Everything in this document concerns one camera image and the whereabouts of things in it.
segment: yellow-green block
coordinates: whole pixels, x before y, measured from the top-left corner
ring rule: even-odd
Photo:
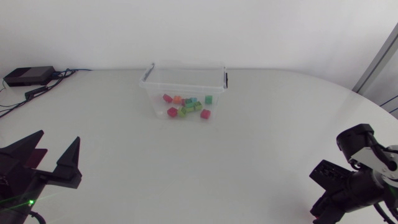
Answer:
[[[188,112],[192,112],[193,110],[195,110],[193,107],[191,107],[191,108],[185,108],[185,110],[187,111],[187,113]]]
[[[202,110],[203,106],[201,105],[201,103],[199,101],[194,102],[193,106],[195,107],[195,110]]]
[[[178,109],[177,114],[178,114],[181,118],[183,118],[183,117],[185,117],[185,116],[187,115],[187,109],[185,109],[185,107],[181,106],[181,107]]]

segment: green block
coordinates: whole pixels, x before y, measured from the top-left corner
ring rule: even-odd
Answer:
[[[199,101],[194,102],[193,106],[195,107],[195,110],[201,110],[203,108],[203,106],[201,105],[201,103]]]
[[[205,103],[212,104],[213,103],[213,96],[205,96]]]
[[[185,109],[186,109],[187,113],[188,113],[188,112],[192,112],[192,111],[194,110],[193,107],[191,107],[191,108],[185,108]]]
[[[185,103],[186,108],[193,108],[194,104],[193,103]]]
[[[178,109],[177,114],[178,114],[181,118],[183,118],[183,117],[185,117],[185,115],[187,115],[187,109],[185,109],[185,107],[181,106],[181,107]]]

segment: teal block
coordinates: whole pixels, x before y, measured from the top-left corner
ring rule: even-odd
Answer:
[[[201,105],[201,103],[199,101],[194,102],[193,106],[195,107],[195,110],[201,110],[203,108],[203,106]]]
[[[205,104],[212,104],[213,96],[205,96]]]
[[[191,107],[194,107],[194,105],[193,105],[193,103],[187,103],[187,102],[185,102],[185,107],[186,107],[186,108],[191,108]]]

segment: orange block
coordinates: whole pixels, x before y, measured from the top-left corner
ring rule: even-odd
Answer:
[[[173,99],[173,103],[175,104],[181,104],[181,96],[175,96]]]

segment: container handle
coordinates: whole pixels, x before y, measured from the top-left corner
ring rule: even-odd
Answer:
[[[147,80],[149,74],[150,74],[151,71],[154,69],[154,67],[155,67],[155,63],[152,63],[152,65],[150,65],[150,67],[145,71],[145,75],[144,75],[144,77],[143,77],[142,80],[141,80],[142,82],[144,82],[144,81]]]

